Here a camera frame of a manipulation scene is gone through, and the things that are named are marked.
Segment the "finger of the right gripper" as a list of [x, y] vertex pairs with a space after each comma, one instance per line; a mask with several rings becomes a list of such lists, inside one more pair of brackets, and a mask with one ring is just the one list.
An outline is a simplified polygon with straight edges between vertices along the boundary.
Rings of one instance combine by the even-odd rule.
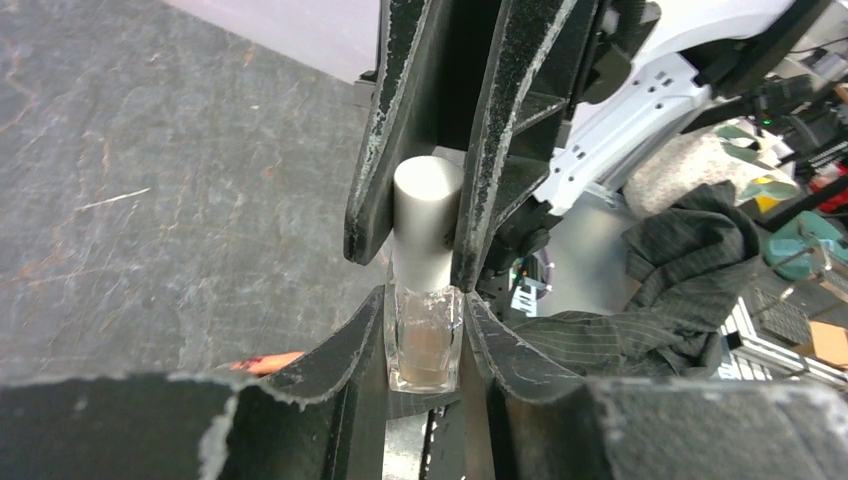
[[596, 1], [504, 1], [486, 50], [486, 68], [465, 155], [465, 177], [453, 243], [451, 283], [472, 291], [496, 229], [531, 194], [501, 194], [508, 150], [534, 79], [560, 36], [574, 74], [594, 35]]
[[377, 78], [344, 219], [343, 251], [352, 263], [370, 263], [390, 230], [390, 170], [402, 155], [412, 70], [421, 64], [432, 13], [431, 1], [380, 3]]

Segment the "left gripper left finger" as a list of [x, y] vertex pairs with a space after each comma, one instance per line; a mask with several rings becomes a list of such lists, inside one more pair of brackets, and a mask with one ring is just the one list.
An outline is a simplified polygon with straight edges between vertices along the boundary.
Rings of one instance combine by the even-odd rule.
[[6, 381], [5, 479], [378, 479], [382, 288], [288, 367]]

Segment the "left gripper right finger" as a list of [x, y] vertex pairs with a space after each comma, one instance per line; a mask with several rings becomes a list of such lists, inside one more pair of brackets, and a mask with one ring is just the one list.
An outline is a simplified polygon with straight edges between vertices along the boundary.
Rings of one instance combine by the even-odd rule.
[[470, 479], [843, 479], [847, 406], [802, 382], [583, 379], [466, 299]]

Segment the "white nail polish cap brush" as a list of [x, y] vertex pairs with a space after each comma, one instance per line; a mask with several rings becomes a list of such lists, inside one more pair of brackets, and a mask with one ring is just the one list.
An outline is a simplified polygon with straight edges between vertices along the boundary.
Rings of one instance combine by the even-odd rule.
[[404, 287], [433, 292], [450, 284], [462, 170], [436, 156], [409, 158], [393, 175], [393, 273]]

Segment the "clear nail polish bottle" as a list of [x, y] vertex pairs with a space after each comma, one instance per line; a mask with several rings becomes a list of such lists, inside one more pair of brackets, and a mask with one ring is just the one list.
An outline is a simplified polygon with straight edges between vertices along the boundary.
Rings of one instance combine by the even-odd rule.
[[384, 348], [388, 384], [408, 394], [447, 394], [458, 385], [465, 295], [453, 286], [416, 292], [386, 285]]

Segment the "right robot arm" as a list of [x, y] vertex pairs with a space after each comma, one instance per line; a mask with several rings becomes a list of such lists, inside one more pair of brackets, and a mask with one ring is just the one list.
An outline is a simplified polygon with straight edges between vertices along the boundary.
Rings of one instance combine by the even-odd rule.
[[368, 264], [398, 165], [464, 155], [450, 280], [463, 291], [548, 241], [592, 183], [609, 189], [717, 97], [766, 109], [764, 80], [827, 1], [384, 1], [343, 252]]

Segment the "black pinstripe sleeve forearm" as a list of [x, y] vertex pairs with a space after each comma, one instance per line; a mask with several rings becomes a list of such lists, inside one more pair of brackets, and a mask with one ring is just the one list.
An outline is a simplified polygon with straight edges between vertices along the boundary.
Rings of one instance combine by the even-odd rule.
[[504, 325], [580, 376], [713, 376], [720, 327], [761, 254], [758, 230], [735, 201], [732, 182], [701, 184], [626, 230], [626, 273], [640, 286], [621, 312], [512, 314]]

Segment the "mannequin hand with red nails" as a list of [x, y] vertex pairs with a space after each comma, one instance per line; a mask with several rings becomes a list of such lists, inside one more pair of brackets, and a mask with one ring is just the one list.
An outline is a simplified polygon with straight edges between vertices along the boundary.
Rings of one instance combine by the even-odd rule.
[[263, 377], [287, 367], [304, 355], [302, 351], [254, 356], [226, 366], [229, 371], [243, 371], [257, 377]]

